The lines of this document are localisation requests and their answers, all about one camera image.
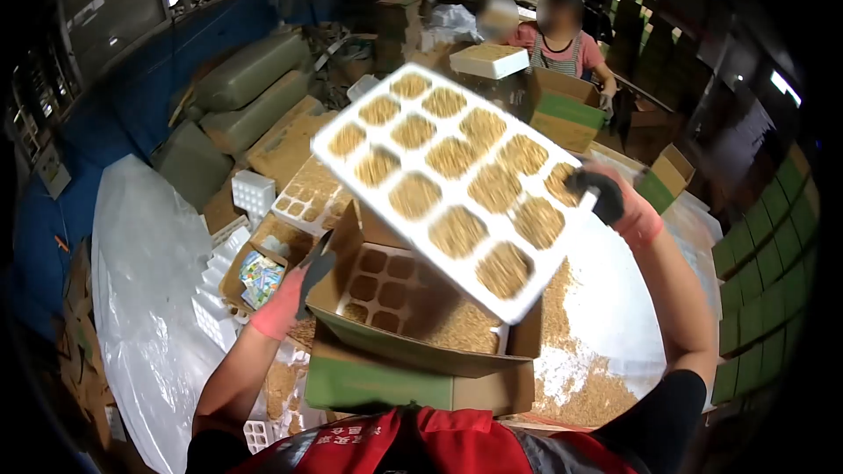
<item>worker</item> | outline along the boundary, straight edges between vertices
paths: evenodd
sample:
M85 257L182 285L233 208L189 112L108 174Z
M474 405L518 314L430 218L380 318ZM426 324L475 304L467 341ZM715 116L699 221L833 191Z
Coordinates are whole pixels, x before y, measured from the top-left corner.
M599 107L608 111L618 85L594 37L583 32L583 9L583 0L539 0L536 21L522 22L507 43L530 51L527 73L536 66L577 78L594 73L603 85Z
M583 31L592 36L595 41L602 41L611 45L615 41L612 33L612 20L603 11L606 0L583 0Z
M541 438L500 425L488 411L400 406L305 430L252 456L244 423L300 300L332 265L312 253L251 316L205 384L193 417L187 472L676 471L717 361L706 294L662 218L617 171L589 164L566 184L577 193L600 190L594 212L627 242L659 320L667 369L629 411L588 434Z

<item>red vest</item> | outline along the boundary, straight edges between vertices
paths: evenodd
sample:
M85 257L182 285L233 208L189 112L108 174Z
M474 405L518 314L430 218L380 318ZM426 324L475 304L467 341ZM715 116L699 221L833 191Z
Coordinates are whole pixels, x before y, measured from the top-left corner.
M398 433L396 410L349 417L282 439L232 471L371 474ZM634 474L621 458L587 434L561 432L550 438L515 434L494 421L491 412L472 409L449 412L425 406L416 422L427 454L443 474L530 474L554 471L559 461L568 467L575 463L603 472Z

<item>striped apron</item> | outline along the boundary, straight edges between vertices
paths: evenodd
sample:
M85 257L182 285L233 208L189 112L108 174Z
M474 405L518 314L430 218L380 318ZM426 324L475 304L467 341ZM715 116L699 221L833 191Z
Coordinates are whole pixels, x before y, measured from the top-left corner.
M557 61L553 60L552 58L547 58L544 53L542 53L541 49L544 46L544 36L542 36L541 32L537 31L535 33L535 41L533 42L533 51L530 54L530 66L527 67L525 72L528 74L532 74L533 67L538 66L539 68L548 68L550 70L553 70L554 72L562 72L565 75L577 77L576 61L579 59L579 47L582 37L583 32L580 32L571 42L571 45L573 46L573 51L571 53L570 59L564 61Z

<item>white foam tray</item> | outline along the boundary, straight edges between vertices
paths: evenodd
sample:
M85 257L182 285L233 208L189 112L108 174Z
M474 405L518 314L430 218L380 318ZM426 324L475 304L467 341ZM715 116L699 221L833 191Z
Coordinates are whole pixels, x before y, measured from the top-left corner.
M383 269L381 269L377 273L370 273L368 271L360 269L360 263L364 254L370 249L373 251L384 252L388 256L388 258L384 262ZM393 257L412 258L416 261L416 268L413 269L413 273L412 275L410 275L410 278L396 279L395 277L390 276L386 272L387 267L389 266L389 260ZM396 333L396 335L405 336L404 324L412 315L410 301L407 300L400 309L396 310L394 308L389 308L385 305L382 305L378 301L378 296L380 295L380 290L384 287L384 284L387 282L404 284L406 285L407 291L416 290L422 287L423 284L419 280L418 276L420 263L424 263L424 261L414 256L412 251L407 251L406 249L390 248L389 246L381 246L379 244L364 242L363 246L360 248L360 251L357 252L357 259L354 262L352 276L348 279L348 285L343 291L339 304L337 304L336 306L336 314L341 316L342 312L346 309L346 306L349 304L361 305L368 310L368 316L366 317L366 321L364 322L364 324L366 324L367 326L372 326L374 314L378 311L386 311L387 313L392 313L393 315L399 318L398 332ZM351 294L349 293L349 290L351 290L352 284L354 283L354 279L356 279L360 275L372 277L378 280L378 287L375 289L374 298L372 300L358 300L352 298ZM507 342L509 341L509 326L506 324L501 324L500 327L490 328L489 331L497 336L497 353L500 355L507 353Z
M416 73L422 75L431 81L431 88L415 100L408 101L398 99L389 92L389 87L395 80L409 73ZM463 110L457 115L442 119L434 117L432 114L422 108L422 103L429 95L429 93L437 86L446 86L451 90L456 90L465 96L466 105ZM382 127L367 125L358 117L357 111L359 108L366 106L371 100L379 96L388 96L400 104L400 112L391 121L387 122ZM483 108L497 114L507 124L506 132L501 136L500 140L491 146L490 150L479 161L475 162L458 180L448 180L436 173L425 162L425 155L427 152L437 145L440 141L448 137L457 137L463 139L464 136L458 129L459 123L463 118L474 108ZM424 116L429 121L437 126L437 133L433 139L415 151L406 151L397 145L389 137L389 134L397 124L402 122L406 116L418 113ZM344 125L349 122L365 127L367 135L365 141L358 146L353 153L346 158L334 156L328 150L328 144L334 137L334 134L339 131ZM492 215L477 202L475 202L467 193L467 189L471 181L475 178L479 169L484 165L494 163L497 158L497 153L513 136L517 134L524 134L535 143L541 145L548 152L548 160L539 170L539 172L532 176L524 174L519 175L519 180L522 185L522 193L519 195L517 204L503 215ZM369 188L364 185L354 175L355 166L363 160L366 154L373 147L383 147L392 152L401 160L400 169L393 172L379 187ZM445 79L431 70L416 64L407 64L396 70L392 75L382 80L375 88L361 97L359 101L353 103L345 110L343 110L332 122L323 127L314 137L311 142L311 150L313 154L323 163L334 176L337 177L354 195L356 195L362 202L369 206L384 222L386 222L396 234L401 236L404 241L412 245L430 264L439 269L452 282L454 282L461 290L464 290L470 297L477 301L480 306L490 311L493 315L500 318L507 324L516 324L530 311L530 308L539 299L544 287L551 281L553 275L562 265L565 256L570 250L570 246L579 240L578 233L582 229L587 215L594 207L597 201L597 195L594 192L586 192L580 201L580 205L576 208L568 208L561 202L556 200L544 188L544 179L551 173L551 170L557 163L567 163L574 167L580 166L581 163L573 155L564 151L557 144L548 140L541 133L532 129L529 125L519 121L506 111L500 110L494 104L477 96L474 92L467 90L451 80ZM419 172L432 181L434 181L442 189L442 199L439 203L428 212L428 214L419 220L408 220L399 215L389 203L389 192L398 184L404 177L405 173ZM530 245L518 232L512 224L515 209L528 196L535 196L545 198L551 205L562 212L565 217L565 227L562 234L556 238L553 245L545 250L539 251ZM462 260L455 260L449 258L443 252L434 246L428 238L428 229L431 225L442 217L445 211L452 206L465 206L469 211L480 218L488 230L488 237L486 237L475 249L469 258ZM511 299L502 300L497 298L489 291L486 286L481 284L475 276L475 269L480 260L482 260L492 248L498 243L509 241L519 248L528 258L532 260L533 272L530 278Z
M270 210L272 211L273 215L278 217L278 219L280 219L282 221L285 221L285 222L289 223L291 226L297 227L298 229L301 229L304 232L306 232L310 235L313 235L314 237L321 238L322 235L324 233L326 233L329 229L334 228L333 226L326 227L325 221L328 218L333 218L334 219L333 221L337 221L339 219L339 217L333 216L331 214L331 207L336 202L336 199L340 195L341 191L342 191L342 185L337 187L336 190L328 197L328 202L324 205L324 209L322 210L322 213L319 216L317 216L311 222L305 220L303 216L304 216L304 213L308 212L308 210L313 206L313 201L315 200L316 196L311 197L310 201L303 202L302 200L300 200L296 197L292 197L290 195L287 195L284 191L281 191L281 193L275 199L275 202L272 203L272 207L270 208ZM279 208L278 202L280 202L283 198L289 199L290 205L288 205L285 208ZM296 204L296 203L299 203L299 204L303 205L304 208L302 209L301 213L294 216L294 215L291 215L288 212L288 209L293 204Z
M479 75L488 79L501 79L530 66L530 54L524 48L493 61L471 57L469 54L465 54L465 51L451 54L449 57L453 71L463 74Z
M243 425L243 436L252 455L277 441L274 439L272 427L266 421L246 421Z

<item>pink shirt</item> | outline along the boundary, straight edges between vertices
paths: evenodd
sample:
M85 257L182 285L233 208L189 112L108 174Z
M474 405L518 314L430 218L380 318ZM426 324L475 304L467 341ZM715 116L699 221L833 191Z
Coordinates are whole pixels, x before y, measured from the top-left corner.
M527 51L532 54L533 44L535 43L535 35L539 32L539 26L535 22L522 22L518 29L509 38L507 44L510 46L526 47ZM585 32L580 32L581 43L579 58L576 60L576 76L583 76L583 68L592 69L600 63L605 62L603 55L600 53L600 48L597 46L594 37ZM541 48L541 52L545 58L554 61L566 61L573 58L574 46L571 44L564 52L555 54L547 47L547 42Z

